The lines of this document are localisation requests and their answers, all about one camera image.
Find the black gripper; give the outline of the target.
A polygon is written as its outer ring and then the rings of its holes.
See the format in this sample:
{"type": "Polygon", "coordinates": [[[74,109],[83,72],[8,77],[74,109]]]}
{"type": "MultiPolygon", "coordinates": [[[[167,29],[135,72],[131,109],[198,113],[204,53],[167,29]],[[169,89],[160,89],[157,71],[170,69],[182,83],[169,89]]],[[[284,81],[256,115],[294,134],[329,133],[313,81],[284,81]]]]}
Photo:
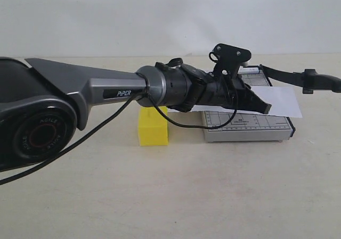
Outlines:
{"type": "Polygon", "coordinates": [[[271,104],[256,95],[241,77],[230,80],[228,76],[221,76],[220,79],[212,79],[207,83],[202,94],[202,105],[246,108],[247,111],[260,114],[268,114],[271,109],[271,104]]]}

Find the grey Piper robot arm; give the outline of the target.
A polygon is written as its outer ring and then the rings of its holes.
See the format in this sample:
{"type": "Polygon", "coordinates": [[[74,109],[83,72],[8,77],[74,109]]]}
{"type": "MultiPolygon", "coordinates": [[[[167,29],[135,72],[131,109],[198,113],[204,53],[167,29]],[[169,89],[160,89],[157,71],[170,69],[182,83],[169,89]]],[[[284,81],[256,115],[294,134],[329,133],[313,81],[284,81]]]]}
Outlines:
{"type": "Polygon", "coordinates": [[[219,67],[204,72],[182,59],[124,72],[2,57],[1,171],[56,158],[97,105],[136,101],[181,112],[195,105],[252,110],[254,100],[238,74],[219,67]]]}

